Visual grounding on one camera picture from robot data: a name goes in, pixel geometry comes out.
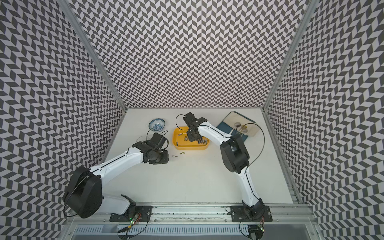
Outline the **yellow plastic storage box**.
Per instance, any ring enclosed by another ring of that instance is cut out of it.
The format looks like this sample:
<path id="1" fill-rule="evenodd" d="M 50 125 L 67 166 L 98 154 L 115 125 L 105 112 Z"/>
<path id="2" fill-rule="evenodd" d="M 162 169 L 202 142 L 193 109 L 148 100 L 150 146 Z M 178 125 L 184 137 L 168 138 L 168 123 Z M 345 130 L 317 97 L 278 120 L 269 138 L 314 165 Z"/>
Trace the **yellow plastic storage box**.
<path id="1" fill-rule="evenodd" d="M 173 132 L 173 145 L 178 149 L 178 150 L 183 150 L 183 151 L 189 151 L 189 150 L 205 150 L 209 144 L 210 144 L 210 140 L 208 140 L 208 144 L 207 145 L 202 145 L 200 144 L 200 140 L 198 141 L 194 141 L 194 142 L 190 142 L 189 140 L 188 141 L 185 141 L 185 136 L 187 136 L 187 130 L 188 130 L 188 127 L 187 126 L 182 126 L 182 127 L 179 127 L 179 128 L 175 128 L 174 132 Z"/>

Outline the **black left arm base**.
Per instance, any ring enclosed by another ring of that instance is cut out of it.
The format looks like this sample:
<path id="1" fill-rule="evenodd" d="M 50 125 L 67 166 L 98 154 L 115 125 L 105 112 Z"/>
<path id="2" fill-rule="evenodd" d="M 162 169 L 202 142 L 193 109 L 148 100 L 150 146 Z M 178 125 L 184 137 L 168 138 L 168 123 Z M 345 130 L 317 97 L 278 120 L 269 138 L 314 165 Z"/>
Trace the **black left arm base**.
<path id="1" fill-rule="evenodd" d="M 136 223 L 137 221 L 148 223 L 152 216 L 153 206 L 138 206 L 137 203 L 126 195 L 121 195 L 129 203 L 123 214 L 110 216 L 110 222 Z"/>

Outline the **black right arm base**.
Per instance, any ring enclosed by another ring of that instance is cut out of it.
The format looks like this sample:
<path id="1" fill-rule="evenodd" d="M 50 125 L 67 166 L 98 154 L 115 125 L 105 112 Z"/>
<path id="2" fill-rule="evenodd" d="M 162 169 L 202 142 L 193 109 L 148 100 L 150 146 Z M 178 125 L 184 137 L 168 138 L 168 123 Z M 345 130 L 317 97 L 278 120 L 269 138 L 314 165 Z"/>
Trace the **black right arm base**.
<path id="1" fill-rule="evenodd" d="M 232 222 L 264 222 L 273 221 L 270 207 L 265 205 L 262 199 L 259 199 L 254 206 L 249 207 L 245 203 L 238 206 L 229 206 Z"/>

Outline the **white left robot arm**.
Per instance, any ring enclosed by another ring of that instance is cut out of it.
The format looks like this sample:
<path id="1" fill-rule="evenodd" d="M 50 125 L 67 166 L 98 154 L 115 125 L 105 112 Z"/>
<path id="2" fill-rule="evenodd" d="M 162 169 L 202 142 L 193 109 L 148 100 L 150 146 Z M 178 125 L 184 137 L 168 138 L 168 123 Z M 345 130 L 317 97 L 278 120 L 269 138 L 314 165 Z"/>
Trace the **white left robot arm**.
<path id="1" fill-rule="evenodd" d="M 169 140 L 155 133 L 151 139 L 136 142 L 111 160 L 90 168 L 76 168 L 63 195 L 64 207 L 70 208 L 82 219 L 100 213 L 131 220 L 137 214 L 136 202 L 126 195 L 105 195 L 103 188 L 136 165 L 168 163 L 168 146 Z"/>

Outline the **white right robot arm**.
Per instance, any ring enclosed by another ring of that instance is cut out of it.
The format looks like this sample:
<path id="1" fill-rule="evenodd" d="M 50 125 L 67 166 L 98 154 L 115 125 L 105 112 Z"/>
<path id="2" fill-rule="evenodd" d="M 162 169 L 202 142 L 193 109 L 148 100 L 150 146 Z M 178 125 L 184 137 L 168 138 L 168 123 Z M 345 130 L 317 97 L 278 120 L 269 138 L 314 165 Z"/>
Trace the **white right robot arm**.
<path id="1" fill-rule="evenodd" d="M 238 180 L 245 212 L 257 215 L 265 209 L 263 200 L 254 191 L 254 185 L 248 168 L 250 155 L 240 135 L 230 135 L 214 127 L 205 118 L 196 118 L 191 112 L 183 115 L 189 141 L 201 140 L 203 137 L 220 147 L 222 160 Z"/>

